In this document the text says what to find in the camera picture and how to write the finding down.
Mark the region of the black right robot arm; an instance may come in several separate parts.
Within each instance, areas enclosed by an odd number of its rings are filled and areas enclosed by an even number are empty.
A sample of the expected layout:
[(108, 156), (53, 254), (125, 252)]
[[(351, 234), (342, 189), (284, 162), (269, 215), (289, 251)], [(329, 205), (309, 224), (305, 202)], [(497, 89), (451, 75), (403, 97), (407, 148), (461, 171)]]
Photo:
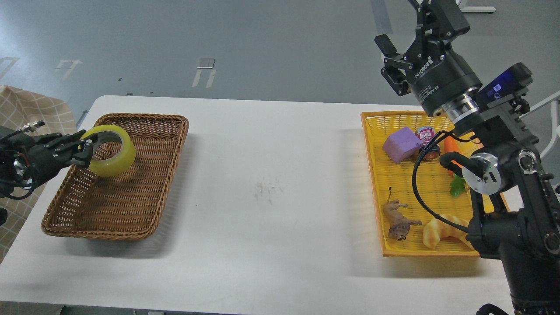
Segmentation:
[(446, 115), (452, 131), (440, 131), (428, 149), (447, 137), (460, 141), (473, 133), (482, 147), (470, 157), (457, 152), (440, 157), (442, 167), (463, 177), (470, 188), (473, 216), (467, 227), (452, 223), (424, 203), (434, 218), (466, 233), (483, 259), (502, 262), (516, 315), (557, 315), (559, 286), (559, 201), (536, 149), (538, 138), (522, 121), (530, 107), (524, 99), (532, 73), (516, 63), (483, 87), (452, 41), (470, 30), (454, 0), (412, 0), (415, 38), (400, 54), (386, 34), (375, 42), (384, 55), (382, 76), (394, 92), (412, 93), (428, 116)]

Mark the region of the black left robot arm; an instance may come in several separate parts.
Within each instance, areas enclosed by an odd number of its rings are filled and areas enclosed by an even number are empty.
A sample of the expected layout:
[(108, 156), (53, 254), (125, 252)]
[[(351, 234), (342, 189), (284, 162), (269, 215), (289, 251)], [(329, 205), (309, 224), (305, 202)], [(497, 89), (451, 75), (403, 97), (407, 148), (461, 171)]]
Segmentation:
[(98, 137), (85, 130), (73, 134), (26, 134), (28, 127), (13, 130), (1, 127), (1, 198), (23, 200), (53, 179), (59, 171), (76, 165), (88, 168)]

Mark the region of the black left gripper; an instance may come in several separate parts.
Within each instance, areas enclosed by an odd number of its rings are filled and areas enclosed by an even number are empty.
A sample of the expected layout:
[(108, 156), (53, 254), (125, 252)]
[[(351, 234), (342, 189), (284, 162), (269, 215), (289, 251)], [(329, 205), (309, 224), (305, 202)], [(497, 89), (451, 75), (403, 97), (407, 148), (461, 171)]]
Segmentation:
[(26, 156), (30, 163), (34, 184), (44, 184), (56, 177), (60, 170), (75, 165), (88, 168), (93, 158), (92, 145), (98, 142), (96, 133), (82, 129), (73, 134), (49, 133), (34, 136), (33, 146)]

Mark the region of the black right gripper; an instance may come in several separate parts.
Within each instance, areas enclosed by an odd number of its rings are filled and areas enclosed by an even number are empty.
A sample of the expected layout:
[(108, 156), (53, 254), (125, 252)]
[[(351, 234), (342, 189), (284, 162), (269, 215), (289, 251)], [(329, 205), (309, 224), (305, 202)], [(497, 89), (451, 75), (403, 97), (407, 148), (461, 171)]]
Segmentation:
[(396, 95), (413, 94), (429, 116), (436, 116), (445, 104), (482, 86), (464, 58), (451, 49), (451, 42), (466, 34), (470, 24), (454, 0), (409, 3), (417, 21), (409, 51), (399, 53), (387, 34), (374, 38), (383, 54), (381, 75)]

